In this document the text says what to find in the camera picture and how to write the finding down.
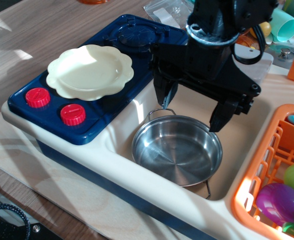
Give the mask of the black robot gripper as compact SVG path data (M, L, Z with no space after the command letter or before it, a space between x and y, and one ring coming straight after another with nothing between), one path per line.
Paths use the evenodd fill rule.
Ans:
M181 84L218 102L210 132L222 130L234 114L247 114L261 88L236 65L233 49L207 47L192 39L186 45L152 44L150 69L159 105L167 109Z

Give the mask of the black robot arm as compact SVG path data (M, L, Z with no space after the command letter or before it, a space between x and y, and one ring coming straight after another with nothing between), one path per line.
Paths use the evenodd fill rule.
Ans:
M253 29L263 53L260 24L272 20L277 5L275 0L197 0L186 23L187 44L150 47L158 103L167 108L179 85L217 101L211 132L220 131L234 115L248 113L261 88L236 63L253 65L261 56L237 56L235 43L240 34Z

